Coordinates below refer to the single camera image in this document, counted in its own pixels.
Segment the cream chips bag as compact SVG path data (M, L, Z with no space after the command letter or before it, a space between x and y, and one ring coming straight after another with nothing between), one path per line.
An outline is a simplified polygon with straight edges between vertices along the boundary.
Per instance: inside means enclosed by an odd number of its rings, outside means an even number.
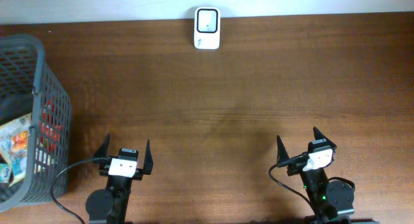
M23 115L17 119L11 120L1 126L1 149L10 154L11 138L18 133L28 131L31 125L32 113Z

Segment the orange tissue pack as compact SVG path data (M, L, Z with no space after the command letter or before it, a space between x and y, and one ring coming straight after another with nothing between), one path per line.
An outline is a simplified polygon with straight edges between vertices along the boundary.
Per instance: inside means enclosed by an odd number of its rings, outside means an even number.
M23 131L11 138L10 154L13 158L23 158L27 156L28 131Z

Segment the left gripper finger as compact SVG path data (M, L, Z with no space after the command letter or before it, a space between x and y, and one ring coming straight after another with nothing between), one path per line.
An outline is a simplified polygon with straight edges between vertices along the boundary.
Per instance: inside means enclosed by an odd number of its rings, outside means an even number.
M95 151L93 155L93 163L104 163L107 160L107 150L110 143L110 134L108 133L102 145Z
M151 154L151 148L150 148L150 140L147 140L146 144L146 152L144 157L144 165L142 169L142 173L144 175L150 175L153 169L153 157Z

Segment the red snack packet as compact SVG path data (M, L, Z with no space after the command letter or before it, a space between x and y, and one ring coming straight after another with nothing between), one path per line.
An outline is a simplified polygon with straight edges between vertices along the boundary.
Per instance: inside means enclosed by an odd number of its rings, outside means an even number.
M45 148L48 153L58 154L59 144L61 142L61 132L63 131L63 120L61 109L55 103L56 97L44 98L40 113L39 137L40 146Z

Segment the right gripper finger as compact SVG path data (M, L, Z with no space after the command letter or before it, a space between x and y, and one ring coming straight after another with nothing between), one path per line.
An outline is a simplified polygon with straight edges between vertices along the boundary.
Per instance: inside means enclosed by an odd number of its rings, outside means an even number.
M277 136L277 148L278 148L278 155L277 155L277 165L287 165L289 162L289 155L286 151L286 148L281 140L281 137Z
M332 142L329 138L327 138L316 126L313 127L313 133L315 141L327 143L333 150L336 149L336 145L334 142Z

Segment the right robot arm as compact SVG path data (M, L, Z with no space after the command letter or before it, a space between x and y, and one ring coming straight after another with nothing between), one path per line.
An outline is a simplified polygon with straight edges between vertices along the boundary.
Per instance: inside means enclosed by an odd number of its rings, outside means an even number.
M289 157L280 136L277 136L278 157L274 168L287 168L287 175L299 175L307 196L281 183L277 184L302 197L313 211L304 218L305 223L350 223L354 213L353 201L355 185L342 177L328 178L325 168L334 162L337 145L328 139L318 128L313 128L314 141L309 142L307 151Z

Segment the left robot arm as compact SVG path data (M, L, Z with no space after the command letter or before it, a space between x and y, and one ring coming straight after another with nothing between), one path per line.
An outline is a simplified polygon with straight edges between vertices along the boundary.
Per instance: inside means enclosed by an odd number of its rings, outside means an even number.
M98 164L99 174L107 178L105 188L94 191L85 203L89 223L125 223L133 181L142 180L153 169L150 141L146 142L144 165L138 167L137 150L121 148L115 156L108 156L110 136L95 151L93 163Z

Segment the green tissue pack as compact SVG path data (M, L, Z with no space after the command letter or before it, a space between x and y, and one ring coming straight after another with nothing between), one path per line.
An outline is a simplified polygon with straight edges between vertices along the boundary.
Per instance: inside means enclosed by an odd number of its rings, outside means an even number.
M12 169L7 163L0 164L0 183L9 183Z

